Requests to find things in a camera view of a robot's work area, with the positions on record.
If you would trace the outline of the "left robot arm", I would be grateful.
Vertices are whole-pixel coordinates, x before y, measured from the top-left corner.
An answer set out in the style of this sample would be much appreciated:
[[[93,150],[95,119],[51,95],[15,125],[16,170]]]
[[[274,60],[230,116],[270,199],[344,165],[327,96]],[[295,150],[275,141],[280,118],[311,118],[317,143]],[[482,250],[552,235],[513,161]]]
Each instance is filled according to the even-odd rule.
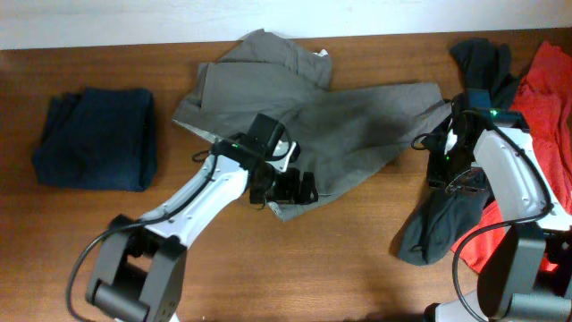
[[[317,202],[315,176],[292,167],[300,147],[279,121],[258,114],[249,129],[218,139],[201,169],[161,206],[133,220],[118,215],[92,242],[100,249],[86,301],[109,318],[174,322],[188,250],[244,193],[252,205]]]

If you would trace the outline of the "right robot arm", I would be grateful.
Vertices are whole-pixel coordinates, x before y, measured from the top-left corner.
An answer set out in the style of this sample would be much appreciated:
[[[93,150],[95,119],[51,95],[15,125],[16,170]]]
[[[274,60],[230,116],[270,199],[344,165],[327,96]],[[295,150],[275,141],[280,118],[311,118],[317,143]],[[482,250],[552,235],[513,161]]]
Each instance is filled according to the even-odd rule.
[[[552,191],[525,117],[496,109],[482,89],[450,102],[444,131],[432,136],[428,181],[446,192],[490,189],[502,220],[461,241],[505,229],[475,291],[428,307],[430,321],[569,321],[571,216]]]

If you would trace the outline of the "grey shorts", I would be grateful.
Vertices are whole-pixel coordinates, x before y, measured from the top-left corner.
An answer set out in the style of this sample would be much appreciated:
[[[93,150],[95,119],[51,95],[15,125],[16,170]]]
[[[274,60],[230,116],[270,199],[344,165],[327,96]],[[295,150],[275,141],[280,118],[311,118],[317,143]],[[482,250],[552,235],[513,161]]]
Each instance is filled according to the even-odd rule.
[[[257,114],[283,123],[301,146],[295,166],[315,175],[318,201],[270,208],[283,221],[335,201],[432,131],[449,114],[437,84],[417,82],[332,91],[332,59],[256,30],[216,63],[172,119],[207,141],[244,132]]]

